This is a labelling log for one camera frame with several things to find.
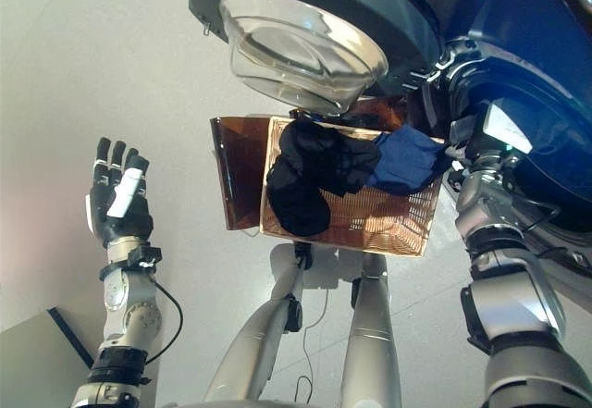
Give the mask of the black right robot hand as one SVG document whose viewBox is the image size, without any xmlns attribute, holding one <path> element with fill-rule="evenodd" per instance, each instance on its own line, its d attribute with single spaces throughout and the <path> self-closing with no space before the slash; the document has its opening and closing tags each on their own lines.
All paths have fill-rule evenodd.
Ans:
<svg viewBox="0 0 592 408">
<path fill-rule="evenodd" d="M 476 160 L 489 153 L 518 152 L 529 155 L 533 144 L 497 103 L 480 102 L 467 108 L 450 124 L 449 143 L 464 150 L 464 157 Z"/>
</svg>

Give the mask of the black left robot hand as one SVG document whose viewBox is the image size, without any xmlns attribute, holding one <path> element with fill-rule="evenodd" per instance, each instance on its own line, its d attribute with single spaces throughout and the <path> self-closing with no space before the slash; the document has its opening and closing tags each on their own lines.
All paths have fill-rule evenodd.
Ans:
<svg viewBox="0 0 592 408">
<path fill-rule="evenodd" d="M 154 222 L 145 197 L 148 166 L 123 141 L 99 140 L 85 211 L 90 232 L 104 247 L 123 237 L 149 239 Z"/>
</svg>

